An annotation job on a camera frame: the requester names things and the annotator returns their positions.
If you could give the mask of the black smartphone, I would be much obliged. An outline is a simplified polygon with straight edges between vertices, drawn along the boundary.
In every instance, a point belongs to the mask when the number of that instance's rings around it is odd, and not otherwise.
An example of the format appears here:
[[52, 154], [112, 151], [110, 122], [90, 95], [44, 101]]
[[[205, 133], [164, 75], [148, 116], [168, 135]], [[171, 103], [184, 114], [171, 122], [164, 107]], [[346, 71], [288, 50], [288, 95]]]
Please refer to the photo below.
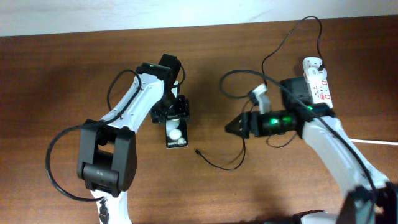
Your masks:
[[183, 119], [167, 120], [165, 123], [166, 147], [168, 149], [187, 147], [187, 122]]

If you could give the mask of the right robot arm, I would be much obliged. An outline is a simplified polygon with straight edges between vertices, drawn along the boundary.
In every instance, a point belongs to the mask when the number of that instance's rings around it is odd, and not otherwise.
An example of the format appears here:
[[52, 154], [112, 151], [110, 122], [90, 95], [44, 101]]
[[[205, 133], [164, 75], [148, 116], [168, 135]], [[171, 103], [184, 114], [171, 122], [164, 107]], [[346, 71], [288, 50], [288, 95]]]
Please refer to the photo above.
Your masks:
[[397, 223], [397, 185], [378, 171], [346, 135], [331, 106], [315, 102], [304, 78], [278, 82], [284, 110], [270, 111], [259, 87], [249, 93], [259, 111], [243, 112], [226, 125], [247, 139], [294, 131], [321, 158], [345, 197], [339, 214], [324, 210], [296, 213], [291, 223]]

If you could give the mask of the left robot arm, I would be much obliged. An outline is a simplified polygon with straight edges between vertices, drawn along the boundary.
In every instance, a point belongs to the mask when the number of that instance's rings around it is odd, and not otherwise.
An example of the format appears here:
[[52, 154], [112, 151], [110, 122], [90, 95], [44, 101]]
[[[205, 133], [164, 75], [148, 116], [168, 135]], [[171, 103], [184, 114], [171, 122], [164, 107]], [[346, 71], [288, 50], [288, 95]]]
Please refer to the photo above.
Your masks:
[[133, 84], [99, 121], [81, 129], [77, 176], [97, 198], [100, 223], [130, 223], [127, 190], [137, 170], [136, 133], [147, 115], [164, 124], [169, 149], [188, 145], [189, 101], [179, 93], [180, 60], [163, 54], [159, 63], [133, 70]]

